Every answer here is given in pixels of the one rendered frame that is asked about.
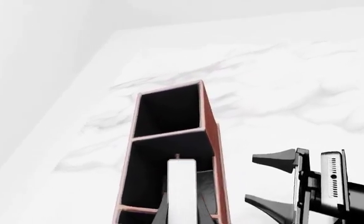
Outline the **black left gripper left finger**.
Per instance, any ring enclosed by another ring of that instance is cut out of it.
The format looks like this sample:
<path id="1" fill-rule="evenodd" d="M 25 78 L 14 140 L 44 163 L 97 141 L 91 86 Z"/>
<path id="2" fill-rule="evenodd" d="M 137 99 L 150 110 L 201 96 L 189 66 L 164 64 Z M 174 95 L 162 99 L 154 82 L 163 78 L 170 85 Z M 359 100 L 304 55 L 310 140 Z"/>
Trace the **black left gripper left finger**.
<path id="1" fill-rule="evenodd" d="M 167 196 L 167 192 L 164 192 L 164 194 L 162 196 L 161 204 L 160 204 L 151 224 L 167 224 L 168 209 L 169 209 L 168 196 Z"/>

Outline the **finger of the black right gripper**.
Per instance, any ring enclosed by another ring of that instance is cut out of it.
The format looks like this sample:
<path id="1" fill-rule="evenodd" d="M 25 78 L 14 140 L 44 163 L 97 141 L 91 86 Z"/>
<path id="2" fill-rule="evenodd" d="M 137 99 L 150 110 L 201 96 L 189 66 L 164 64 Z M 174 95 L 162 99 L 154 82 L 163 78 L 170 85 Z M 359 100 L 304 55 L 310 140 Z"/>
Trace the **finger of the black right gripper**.
<path id="1" fill-rule="evenodd" d="M 268 214 L 278 224 L 294 224 L 293 205 L 245 195 L 245 202 Z"/>
<path id="2" fill-rule="evenodd" d="M 253 154 L 252 156 L 252 162 L 255 164 L 273 167 L 290 174 L 295 168 L 295 160 L 295 149 L 270 154 Z"/>

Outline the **red-brown desk caddy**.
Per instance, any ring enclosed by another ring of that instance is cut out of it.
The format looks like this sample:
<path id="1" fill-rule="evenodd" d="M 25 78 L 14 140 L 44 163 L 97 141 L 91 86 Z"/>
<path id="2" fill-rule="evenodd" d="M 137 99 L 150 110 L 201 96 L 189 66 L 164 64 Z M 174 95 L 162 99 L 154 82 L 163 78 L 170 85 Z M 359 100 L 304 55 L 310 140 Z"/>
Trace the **red-brown desk caddy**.
<path id="1" fill-rule="evenodd" d="M 213 171 L 218 224 L 231 224 L 220 128 L 203 81 L 138 94 L 113 224 L 151 224 L 167 192 L 167 162 Z"/>

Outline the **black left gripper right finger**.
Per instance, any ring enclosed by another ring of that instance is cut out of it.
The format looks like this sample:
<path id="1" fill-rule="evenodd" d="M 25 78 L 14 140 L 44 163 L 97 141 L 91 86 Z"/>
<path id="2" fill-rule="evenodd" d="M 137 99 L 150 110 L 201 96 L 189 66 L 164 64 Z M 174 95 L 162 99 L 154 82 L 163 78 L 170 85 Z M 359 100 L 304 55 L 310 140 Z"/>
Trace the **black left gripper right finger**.
<path id="1" fill-rule="evenodd" d="M 212 170 L 197 173 L 197 209 L 198 224 L 218 224 L 217 218 L 211 216 L 217 214 L 217 200 Z"/>

